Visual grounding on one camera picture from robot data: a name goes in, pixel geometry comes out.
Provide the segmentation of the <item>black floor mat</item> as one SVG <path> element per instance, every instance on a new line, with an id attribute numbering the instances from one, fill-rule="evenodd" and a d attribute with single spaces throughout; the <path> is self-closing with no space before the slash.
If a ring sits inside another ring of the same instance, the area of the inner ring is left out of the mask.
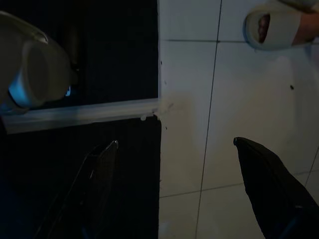
<path id="1" fill-rule="evenodd" d="M 34 239 L 84 157 L 118 141 L 97 239 L 158 239 L 161 122 L 126 119 L 8 134 L 0 124 L 0 239 Z"/>
<path id="2" fill-rule="evenodd" d="M 0 0 L 69 55 L 78 82 L 44 108 L 158 97 L 158 0 Z"/>

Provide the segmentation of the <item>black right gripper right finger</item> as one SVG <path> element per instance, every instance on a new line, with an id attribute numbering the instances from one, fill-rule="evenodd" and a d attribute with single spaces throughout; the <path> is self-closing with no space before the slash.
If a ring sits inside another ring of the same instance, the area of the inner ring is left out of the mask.
<path id="1" fill-rule="evenodd" d="M 265 239 L 319 239 L 319 205 L 263 145 L 243 137 L 238 151 L 246 194 Z"/>

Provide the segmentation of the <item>person's foot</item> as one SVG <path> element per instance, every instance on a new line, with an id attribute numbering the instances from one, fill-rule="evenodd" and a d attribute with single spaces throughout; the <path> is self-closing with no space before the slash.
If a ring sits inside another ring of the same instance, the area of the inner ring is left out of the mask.
<path id="1" fill-rule="evenodd" d="M 259 42 L 266 39 L 271 17 L 269 14 L 263 15 L 258 22 Z M 303 13 L 297 33 L 294 36 L 292 45 L 305 44 L 319 36 L 319 13 Z"/>

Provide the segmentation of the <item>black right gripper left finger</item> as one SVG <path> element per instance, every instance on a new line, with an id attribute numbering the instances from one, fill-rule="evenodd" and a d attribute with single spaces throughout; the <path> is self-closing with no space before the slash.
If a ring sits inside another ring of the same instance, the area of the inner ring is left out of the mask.
<path id="1" fill-rule="evenodd" d="M 97 239 L 105 223 L 118 141 L 94 147 L 67 191 L 57 196 L 34 239 Z"/>

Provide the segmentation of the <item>white robot leg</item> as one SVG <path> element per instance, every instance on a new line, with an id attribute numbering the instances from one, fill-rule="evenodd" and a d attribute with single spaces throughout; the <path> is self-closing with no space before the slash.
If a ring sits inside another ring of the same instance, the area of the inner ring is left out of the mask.
<path id="1" fill-rule="evenodd" d="M 67 53 L 56 41 L 0 11 L 0 116 L 60 100 L 77 82 Z"/>

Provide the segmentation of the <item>white slipper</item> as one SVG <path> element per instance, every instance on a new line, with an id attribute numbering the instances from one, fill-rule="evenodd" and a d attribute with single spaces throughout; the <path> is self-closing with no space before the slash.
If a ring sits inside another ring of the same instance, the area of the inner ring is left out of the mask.
<path id="1" fill-rule="evenodd" d="M 303 46 L 313 40 L 292 45 L 303 13 L 319 13 L 319 0 L 269 0 L 249 11 L 243 23 L 243 35 L 247 43 L 258 50 L 281 50 L 290 47 Z M 263 43 L 259 42 L 258 22 L 269 14 L 271 21 L 268 33 Z"/>

